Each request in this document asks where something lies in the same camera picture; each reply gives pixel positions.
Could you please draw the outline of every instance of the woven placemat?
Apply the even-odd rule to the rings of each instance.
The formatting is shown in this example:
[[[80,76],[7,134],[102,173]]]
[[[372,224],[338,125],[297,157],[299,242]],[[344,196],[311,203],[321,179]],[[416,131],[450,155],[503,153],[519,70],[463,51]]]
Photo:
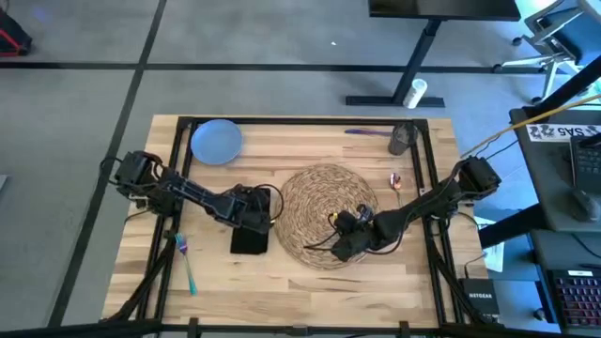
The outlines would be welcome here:
[[[377,210],[378,200],[362,177],[338,165],[320,164],[290,178],[282,187],[282,195],[285,208],[274,226],[275,235],[296,260],[313,269],[339,269],[365,256],[362,253],[341,262],[329,251],[304,248],[333,233],[329,214],[347,210],[359,216],[359,204]],[[320,248],[330,248],[338,239],[335,235]]]

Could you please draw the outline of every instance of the blue fork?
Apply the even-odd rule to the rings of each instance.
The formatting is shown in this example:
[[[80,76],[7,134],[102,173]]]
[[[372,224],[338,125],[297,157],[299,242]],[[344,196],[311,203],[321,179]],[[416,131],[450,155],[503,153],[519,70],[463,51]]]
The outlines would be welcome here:
[[[190,286],[190,294],[195,296],[197,293],[196,284],[194,283],[194,277],[192,276],[192,270],[190,269],[190,263],[188,262],[188,255],[186,255],[186,252],[188,252],[188,244],[186,244],[186,239],[184,238],[184,236],[181,233],[176,233],[176,244],[177,244],[177,249],[184,256],[184,262],[186,263],[186,271],[188,272],[188,285]]]

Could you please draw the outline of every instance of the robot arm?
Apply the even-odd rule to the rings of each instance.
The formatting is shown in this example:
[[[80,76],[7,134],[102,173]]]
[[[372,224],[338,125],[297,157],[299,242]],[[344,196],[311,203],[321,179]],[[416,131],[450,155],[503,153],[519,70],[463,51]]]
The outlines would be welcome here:
[[[144,151],[128,152],[111,183],[138,207],[147,207],[165,217],[174,214],[177,199],[185,198],[203,207],[217,222],[261,234],[270,230],[270,215],[255,207],[269,202],[262,192],[242,185],[222,193],[211,192],[163,166],[158,156]]]
[[[346,211],[341,212],[334,222],[341,236],[331,253],[346,262],[355,254],[381,250],[400,241],[408,225],[420,217],[449,218],[456,212],[459,201],[483,199],[500,184],[501,179],[485,159],[469,157],[458,162],[451,175],[430,192],[399,209],[382,211],[365,222]]]

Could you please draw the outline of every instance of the black desk leg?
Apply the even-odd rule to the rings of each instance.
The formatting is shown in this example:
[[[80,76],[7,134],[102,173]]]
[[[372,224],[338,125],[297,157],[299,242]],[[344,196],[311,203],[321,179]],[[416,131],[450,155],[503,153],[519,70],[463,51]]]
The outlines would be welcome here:
[[[434,37],[440,28],[440,20],[430,20],[425,27],[420,40],[413,50],[413,55],[407,64],[407,71],[403,73],[401,81],[398,83],[394,95],[391,97],[378,96],[347,96],[347,105],[355,106],[403,106],[403,99],[411,89],[411,83],[415,79],[415,75],[420,70],[422,63],[427,55]],[[444,108],[444,100],[442,98],[422,98],[418,107]]]
[[[547,229],[545,214],[538,204],[523,209],[514,216],[489,225],[478,233],[482,249],[486,249],[505,240],[527,234],[535,229]]]

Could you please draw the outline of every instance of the white label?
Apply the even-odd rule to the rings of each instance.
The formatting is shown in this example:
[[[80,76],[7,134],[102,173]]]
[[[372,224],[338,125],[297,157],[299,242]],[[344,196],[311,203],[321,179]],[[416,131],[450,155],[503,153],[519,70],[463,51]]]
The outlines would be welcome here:
[[[572,136],[593,136],[601,126],[532,124],[526,125],[532,142],[570,142]]]
[[[570,276],[586,276],[586,277],[593,277],[593,273],[590,271],[575,271],[575,270],[568,270],[567,274],[569,274]]]

